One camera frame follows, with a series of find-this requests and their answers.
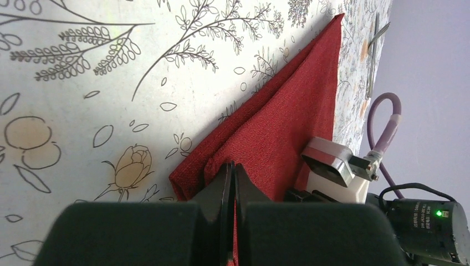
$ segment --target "folded red napkin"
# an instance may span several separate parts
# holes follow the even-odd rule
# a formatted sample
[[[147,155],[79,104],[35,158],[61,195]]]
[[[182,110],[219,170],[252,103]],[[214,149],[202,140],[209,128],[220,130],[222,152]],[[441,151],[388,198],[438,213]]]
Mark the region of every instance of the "folded red napkin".
[[[309,169],[300,153],[312,137],[333,136],[343,16],[334,17],[170,174],[179,200],[194,197],[232,160],[274,201],[281,201],[289,188],[305,189]],[[236,226],[234,236],[229,265],[238,264]]]

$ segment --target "white patterned surface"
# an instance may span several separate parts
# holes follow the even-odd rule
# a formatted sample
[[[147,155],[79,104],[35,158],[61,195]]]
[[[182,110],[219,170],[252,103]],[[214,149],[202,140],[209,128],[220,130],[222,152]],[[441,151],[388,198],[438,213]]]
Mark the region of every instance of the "white patterned surface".
[[[76,201],[171,201],[169,173],[341,12],[334,140],[358,152],[391,0],[241,2],[0,0],[0,265]]]

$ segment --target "purple cable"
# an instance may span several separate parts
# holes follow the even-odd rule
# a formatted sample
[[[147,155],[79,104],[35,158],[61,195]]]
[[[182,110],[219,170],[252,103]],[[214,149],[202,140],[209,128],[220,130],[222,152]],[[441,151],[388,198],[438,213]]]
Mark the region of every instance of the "purple cable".
[[[372,125],[374,122],[374,115],[377,107],[384,100],[389,99],[393,105],[393,114],[390,116],[390,120],[387,123],[382,135],[380,136],[377,143],[374,143],[374,134],[372,132]],[[369,115],[367,116],[367,139],[369,141],[369,146],[371,150],[380,153],[383,155],[387,148],[389,147],[391,141],[393,140],[398,124],[401,120],[401,101],[400,98],[394,93],[384,93],[377,97],[375,101],[370,106]],[[385,168],[383,163],[380,163],[380,171],[384,174],[385,180],[389,183],[390,186],[395,186],[395,182],[390,176],[389,172]],[[398,198],[405,198],[399,190],[394,190]]]

